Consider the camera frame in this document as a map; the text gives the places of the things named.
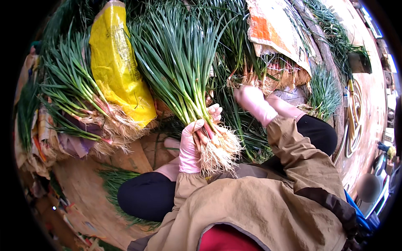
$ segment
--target tan jacket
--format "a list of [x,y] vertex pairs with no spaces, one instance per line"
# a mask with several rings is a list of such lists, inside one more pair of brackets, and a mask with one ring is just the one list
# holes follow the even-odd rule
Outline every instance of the tan jacket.
[[207,185],[199,174],[180,173],[172,212],[128,250],[141,242],[147,251],[198,250],[215,224],[232,225],[264,250],[341,250],[347,232],[356,232],[355,210],[332,161],[297,132],[294,119],[277,116],[267,135],[288,180],[246,176]]

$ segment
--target black pants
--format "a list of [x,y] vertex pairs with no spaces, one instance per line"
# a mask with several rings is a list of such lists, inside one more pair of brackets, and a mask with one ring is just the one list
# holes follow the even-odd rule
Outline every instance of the black pants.
[[[297,131],[304,137],[309,137],[317,149],[328,155],[334,152],[337,136],[335,130],[324,121],[304,115],[297,122]],[[285,175],[277,156],[264,162],[263,166]],[[123,183],[119,188],[117,200],[121,209],[129,215],[162,222],[174,206],[175,187],[176,182],[170,181],[163,174],[144,173]]]

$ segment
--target orange and white sack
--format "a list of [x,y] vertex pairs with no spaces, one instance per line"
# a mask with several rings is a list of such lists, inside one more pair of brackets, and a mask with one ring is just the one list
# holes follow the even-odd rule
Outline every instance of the orange and white sack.
[[285,8],[292,11],[285,1],[246,0],[250,11],[248,39],[254,43],[257,57],[282,53],[304,68],[311,76],[302,40],[284,11]]

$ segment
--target hand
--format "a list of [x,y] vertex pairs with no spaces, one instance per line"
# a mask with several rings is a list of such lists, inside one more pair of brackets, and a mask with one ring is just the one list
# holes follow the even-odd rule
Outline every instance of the hand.
[[249,111],[263,127],[266,127],[278,113],[264,99],[263,92],[253,86],[241,86],[234,91],[234,97],[244,110]]
[[[221,119],[222,107],[214,104],[207,109],[212,117],[212,122],[217,124]],[[181,133],[179,170],[185,173],[199,173],[201,170],[200,153],[194,143],[193,134],[204,126],[204,120],[199,119],[191,122]]]
[[208,113],[211,115],[212,117],[212,123],[214,124],[218,124],[221,122],[221,112],[222,112],[223,108],[219,107],[219,104],[213,104],[210,107],[207,108]]

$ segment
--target purple cloth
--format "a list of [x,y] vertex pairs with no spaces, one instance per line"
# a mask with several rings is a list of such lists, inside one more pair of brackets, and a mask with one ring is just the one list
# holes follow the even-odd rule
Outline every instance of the purple cloth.
[[[101,128],[97,124],[84,124],[75,118],[71,117],[70,115],[64,113],[64,117],[68,119],[71,123],[76,125],[78,128],[93,133],[96,135],[101,134]],[[94,140],[85,139],[81,137],[76,137],[72,135],[68,135],[65,133],[58,133],[60,145],[63,149],[70,155],[78,158],[83,158],[89,153],[89,150],[95,144]]]

